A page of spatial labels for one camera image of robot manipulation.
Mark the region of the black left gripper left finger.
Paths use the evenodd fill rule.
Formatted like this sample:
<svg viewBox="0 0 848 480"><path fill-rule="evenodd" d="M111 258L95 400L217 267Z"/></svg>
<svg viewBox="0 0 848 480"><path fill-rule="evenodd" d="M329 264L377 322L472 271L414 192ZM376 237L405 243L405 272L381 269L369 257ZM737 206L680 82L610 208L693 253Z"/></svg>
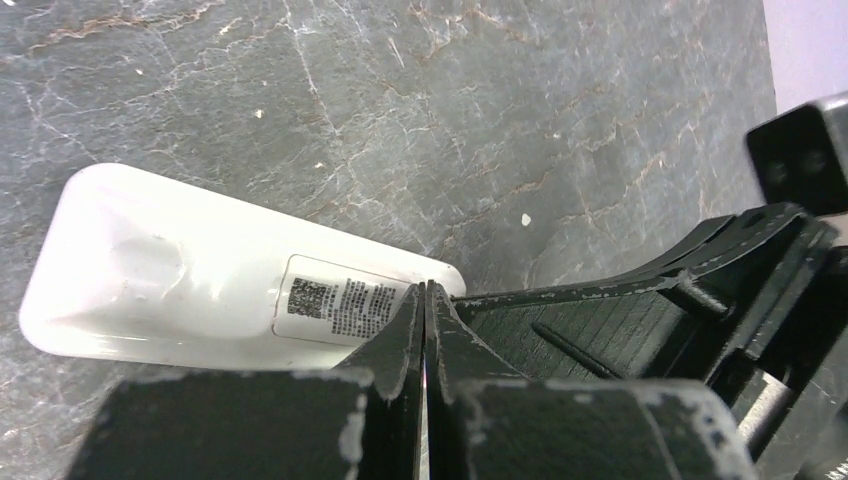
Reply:
<svg viewBox="0 0 848 480"><path fill-rule="evenodd" d="M415 479L423 285L328 370L202 371L120 384L71 479Z"/></svg>

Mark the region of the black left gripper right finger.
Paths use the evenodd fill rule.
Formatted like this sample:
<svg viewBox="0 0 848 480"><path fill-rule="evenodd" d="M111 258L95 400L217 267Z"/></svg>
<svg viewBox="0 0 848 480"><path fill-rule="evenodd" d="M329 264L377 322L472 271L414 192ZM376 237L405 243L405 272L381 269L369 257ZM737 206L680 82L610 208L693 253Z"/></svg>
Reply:
<svg viewBox="0 0 848 480"><path fill-rule="evenodd" d="M531 380L425 291L434 479L754 479L729 409L678 380Z"/></svg>

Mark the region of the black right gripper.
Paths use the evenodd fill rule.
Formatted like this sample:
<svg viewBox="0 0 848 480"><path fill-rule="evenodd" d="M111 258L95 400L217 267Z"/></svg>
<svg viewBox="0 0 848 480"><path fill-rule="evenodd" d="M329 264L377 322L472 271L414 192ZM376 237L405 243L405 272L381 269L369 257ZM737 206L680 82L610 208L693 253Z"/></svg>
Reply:
<svg viewBox="0 0 848 480"><path fill-rule="evenodd" d="M727 306L703 377L727 403L763 479L847 475L847 251L792 203L705 220L618 281L704 273Z"/></svg>

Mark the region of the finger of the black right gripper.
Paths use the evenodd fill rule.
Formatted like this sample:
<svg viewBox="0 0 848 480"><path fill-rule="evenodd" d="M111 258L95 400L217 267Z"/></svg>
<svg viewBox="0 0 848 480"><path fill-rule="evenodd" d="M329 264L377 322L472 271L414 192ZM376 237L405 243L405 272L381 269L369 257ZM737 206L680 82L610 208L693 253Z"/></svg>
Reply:
<svg viewBox="0 0 848 480"><path fill-rule="evenodd" d="M531 377L706 383L708 337L727 312L706 283L713 270L627 282L618 274L454 304L489 346Z"/></svg>

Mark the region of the white battery cover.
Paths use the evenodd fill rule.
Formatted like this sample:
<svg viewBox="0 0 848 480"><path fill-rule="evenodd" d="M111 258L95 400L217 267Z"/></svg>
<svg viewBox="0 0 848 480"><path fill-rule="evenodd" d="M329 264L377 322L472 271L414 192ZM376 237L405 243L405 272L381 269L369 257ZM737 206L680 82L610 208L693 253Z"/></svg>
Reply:
<svg viewBox="0 0 848 480"><path fill-rule="evenodd" d="M408 282L292 256L272 331L279 337L357 347L391 319Z"/></svg>

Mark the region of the white remote control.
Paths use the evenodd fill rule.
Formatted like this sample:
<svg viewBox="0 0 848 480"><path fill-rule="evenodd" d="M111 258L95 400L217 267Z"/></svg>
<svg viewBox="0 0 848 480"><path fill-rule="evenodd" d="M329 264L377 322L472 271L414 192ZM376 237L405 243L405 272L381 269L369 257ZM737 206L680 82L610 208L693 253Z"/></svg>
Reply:
<svg viewBox="0 0 848 480"><path fill-rule="evenodd" d="M42 351L222 370L329 369L357 347L272 331L294 255L463 296L452 265L117 163L66 183L19 325Z"/></svg>

